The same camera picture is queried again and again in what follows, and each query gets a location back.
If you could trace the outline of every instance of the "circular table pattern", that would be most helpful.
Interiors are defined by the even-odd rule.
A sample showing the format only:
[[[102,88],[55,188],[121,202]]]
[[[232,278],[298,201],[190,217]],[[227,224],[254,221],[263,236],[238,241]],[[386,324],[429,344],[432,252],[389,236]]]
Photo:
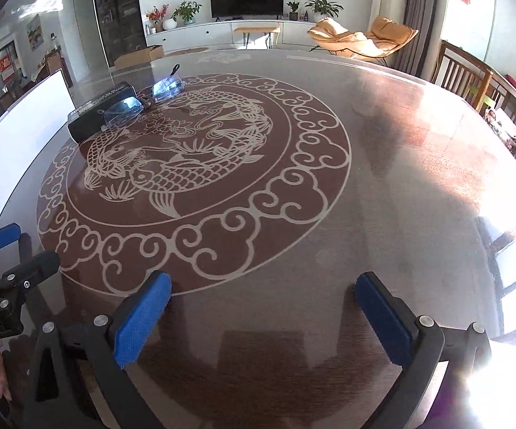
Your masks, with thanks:
[[[302,239],[343,191],[349,140],[320,100],[250,75],[184,81],[49,167],[39,236],[80,285],[127,296],[158,269],[174,294],[234,279]]]

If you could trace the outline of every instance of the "tabletop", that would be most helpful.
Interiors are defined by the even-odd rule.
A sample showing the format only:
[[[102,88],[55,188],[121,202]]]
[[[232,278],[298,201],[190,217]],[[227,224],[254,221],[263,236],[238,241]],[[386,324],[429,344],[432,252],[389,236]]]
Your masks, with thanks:
[[[176,63],[184,93],[81,146],[62,128],[0,217],[22,257],[62,260],[6,345],[15,404],[44,322],[108,314],[155,269],[173,297],[126,369],[168,429],[360,427],[400,372],[351,298],[365,271],[442,325],[516,328],[516,162],[468,104],[284,50],[162,58],[72,96]]]

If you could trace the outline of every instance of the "wooden railing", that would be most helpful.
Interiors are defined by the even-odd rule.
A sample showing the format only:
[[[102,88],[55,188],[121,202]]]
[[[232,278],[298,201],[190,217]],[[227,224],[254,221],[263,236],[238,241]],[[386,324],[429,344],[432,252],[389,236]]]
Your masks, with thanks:
[[[512,84],[489,65],[445,40],[431,82],[464,98],[481,115],[488,106],[502,108],[516,124],[516,89]]]

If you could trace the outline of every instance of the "green object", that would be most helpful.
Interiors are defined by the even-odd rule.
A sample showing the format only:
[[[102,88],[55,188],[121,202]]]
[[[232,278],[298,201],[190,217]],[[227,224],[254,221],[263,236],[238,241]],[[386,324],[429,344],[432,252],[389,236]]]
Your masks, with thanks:
[[[287,5],[290,7],[291,12],[294,13],[297,11],[297,8],[300,7],[300,2],[299,1],[289,1],[289,2],[287,2]]]
[[[468,91],[470,93],[472,93],[474,96],[476,96],[478,94],[478,91],[479,91],[479,88],[476,87],[476,85],[472,85],[472,84],[469,84],[468,86]],[[496,107],[496,101],[494,101],[492,98],[490,98],[489,96],[485,95],[485,97],[482,99],[482,102],[491,107],[491,108],[494,108]]]
[[[313,8],[314,13],[326,14],[332,18],[339,16],[339,12],[343,10],[343,6],[336,1],[328,0],[308,0],[304,6]]]
[[[194,19],[194,15],[200,11],[202,5],[196,1],[183,1],[181,5],[174,10],[173,18],[180,16],[185,23],[190,23]]]

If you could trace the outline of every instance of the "gray curtain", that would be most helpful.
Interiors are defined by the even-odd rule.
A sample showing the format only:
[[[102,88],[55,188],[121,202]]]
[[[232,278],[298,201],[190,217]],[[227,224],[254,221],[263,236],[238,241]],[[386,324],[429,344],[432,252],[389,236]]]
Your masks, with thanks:
[[[418,29],[419,34],[399,51],[394,69],[417,77],[421,75],[431,42],[436,5],[437,0],[407,0],[404,24]]]

